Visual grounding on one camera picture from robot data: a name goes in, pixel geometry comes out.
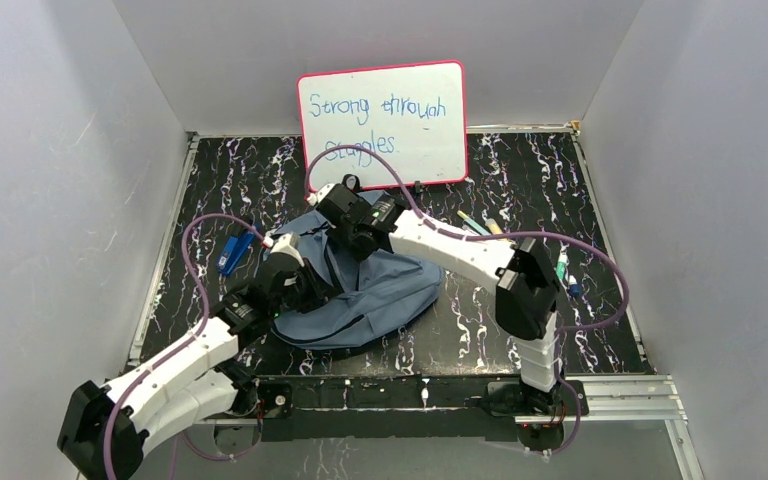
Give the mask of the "blue student backpack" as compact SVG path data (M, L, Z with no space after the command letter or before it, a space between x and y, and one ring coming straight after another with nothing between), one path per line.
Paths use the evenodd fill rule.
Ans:
M386 193L357 194L374 202ZM282 341L309 350L359 348L407 325L438 299L444 277L439 266L384 251L356 261L330 237L330 229L330 223L313 210L274 233L297 233L303 258L322 277L339 279L343 293L323 307L309 313L288 309L288 286L301 266L266 259L264 254L258 267L257 277L265 280L279 308L273 331Z

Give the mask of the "yellow highlighter pen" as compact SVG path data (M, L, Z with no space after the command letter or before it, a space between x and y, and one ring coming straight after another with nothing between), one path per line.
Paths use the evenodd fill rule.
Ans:
M499 226L499 224L496 222L493 218L487 218L485 220L485 226L487 229L493 234L493 235L500 235L503 233L503 230Z

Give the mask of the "green white glue stick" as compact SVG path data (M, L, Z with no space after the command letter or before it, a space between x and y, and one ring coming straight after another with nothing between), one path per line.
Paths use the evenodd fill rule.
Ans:
M568 264L568 257L565 252L561 252L558 256L556 266L555 266L555 273L561 283L564 283L567 278L567 264Z

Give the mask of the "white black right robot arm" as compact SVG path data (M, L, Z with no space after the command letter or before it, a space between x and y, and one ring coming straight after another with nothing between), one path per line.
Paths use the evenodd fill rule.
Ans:
M370 202L342 184L307 197L331 225L329 235L358 261L377 250L429 261L461 275L495 298L495 322L510 335L520 358L525 405L550 413L563 399L556 380L557 299L560 281L544 246L526 238L514 245L472 238L388 194Z

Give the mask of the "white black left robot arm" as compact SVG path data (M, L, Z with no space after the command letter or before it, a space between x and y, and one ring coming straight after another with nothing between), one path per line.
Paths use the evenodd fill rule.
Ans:
M71 395L56 441L87 479L129 479L147 454L221 413L257 419L268 404L260 381L235 357L285 311L310 312L342 293L335 264L273 253L228 291L207 320L128 373Z

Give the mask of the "blue stapler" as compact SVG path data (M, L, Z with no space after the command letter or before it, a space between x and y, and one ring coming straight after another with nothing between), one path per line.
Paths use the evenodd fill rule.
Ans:
M227 238L216 262L220 276L228 277L236 270L255 238L255 234L248 227L240 225L235 228Z

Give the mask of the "pink framed whiteboard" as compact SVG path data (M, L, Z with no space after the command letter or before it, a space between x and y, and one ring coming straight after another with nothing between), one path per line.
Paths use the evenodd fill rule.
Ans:
M456 183L468 176L460 62L311 73L296 88L306 189L347 174L366 189Z

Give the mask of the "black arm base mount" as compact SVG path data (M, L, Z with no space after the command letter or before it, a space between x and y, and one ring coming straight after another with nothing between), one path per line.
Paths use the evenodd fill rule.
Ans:
M543 392L516 375L279 376L250 381L220 423L250 423L267 442L472 437L542 452L589 412L577 380Z

